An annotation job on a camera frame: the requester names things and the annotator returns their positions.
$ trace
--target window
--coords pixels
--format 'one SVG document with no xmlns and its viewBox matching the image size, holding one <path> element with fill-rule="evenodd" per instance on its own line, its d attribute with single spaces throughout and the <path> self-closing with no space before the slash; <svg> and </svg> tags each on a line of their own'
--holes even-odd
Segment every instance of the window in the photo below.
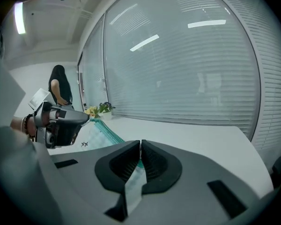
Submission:
<svg viewBox="0 0 281 225">
<path fill-rule="evenodd" d="M 221 0 L 118 0 L 106 12 L 104 55 L 114 115 L 237 126 L 252 138 L 257 62 Z"/>
<path fill-rule="evenodd" d="M 87 107 L 99 106 L 107 101 L 104 68 L 103 68 L 103 23 L 104 16 L 99 20 L 83 49 L 82 69 L 84 93 Z"/>
</svg>

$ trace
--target ceiling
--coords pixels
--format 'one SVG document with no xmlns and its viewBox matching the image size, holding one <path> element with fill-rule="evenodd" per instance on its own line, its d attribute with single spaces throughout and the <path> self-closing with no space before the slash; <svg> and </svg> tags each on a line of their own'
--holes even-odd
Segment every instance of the ceiling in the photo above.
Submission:
<svg viewBox="0 0 281 225">
<path fill-rule="evenodd" d="M 14 11 L 3 25 L 4 63 L 26 65 L 76 61 L 83 29 L 101 0 L 32 0 L 23 4 L 26 33 L 18 34 Z"/>
</svg>

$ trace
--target robotic arm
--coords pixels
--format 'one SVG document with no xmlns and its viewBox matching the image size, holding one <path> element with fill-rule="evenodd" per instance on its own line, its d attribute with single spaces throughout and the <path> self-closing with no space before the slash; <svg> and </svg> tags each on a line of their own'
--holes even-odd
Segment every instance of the robotic arm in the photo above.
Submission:
<svg viewBox="0 0 281 225">
<path fill-rule="evenodd" d="M 44 113 L 49 113 L 49 124 L 46 126 L 42 121 Z M 47 148 L 70 145 L 74 135 L 88 120 L 89 115 L 84 112 L 64 109 L 44 101 L 34 112 L 36 142 L 45 144 Z"/>
</svg>

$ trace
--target window blinds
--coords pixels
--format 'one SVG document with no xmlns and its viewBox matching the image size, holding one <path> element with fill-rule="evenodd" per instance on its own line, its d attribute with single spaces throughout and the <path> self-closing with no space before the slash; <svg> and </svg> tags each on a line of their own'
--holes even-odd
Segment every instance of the window blinds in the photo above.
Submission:
<svg viewBox="0 0 281 225">
<path fill-rule="evenodd" d="M 107 101 L 103 68 L 103 21 L 96 24 L 83 49 L 82 70 L 87 107 Z"/>
<path fill-rule="evenodd" d="M 118 0 L 104 29 L 114 115 L 237 126 L 252 137 L 258 67 L 245 31 L 220 0 Z"/>
<path fill-rule="evenodd" d="M 281 156 L 281 26 L 263 0 L 227 0 L 238 12 L 259 55 L 264 103 L 252 144 L 268 169 Z"/>
</svg>

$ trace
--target person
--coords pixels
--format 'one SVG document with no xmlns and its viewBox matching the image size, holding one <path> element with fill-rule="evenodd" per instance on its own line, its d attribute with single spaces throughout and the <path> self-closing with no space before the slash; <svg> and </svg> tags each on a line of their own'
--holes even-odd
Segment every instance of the person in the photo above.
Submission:
<svg viewBox="0 0 281 225">
<path fill-rule="evenodd" d="M 56 65 L 49 79 L 49 92 L 57 105 L 73 108 L 73 96 L 70 84 L 67 80 L 65 68 L 62 65 Z"/>
</svg>

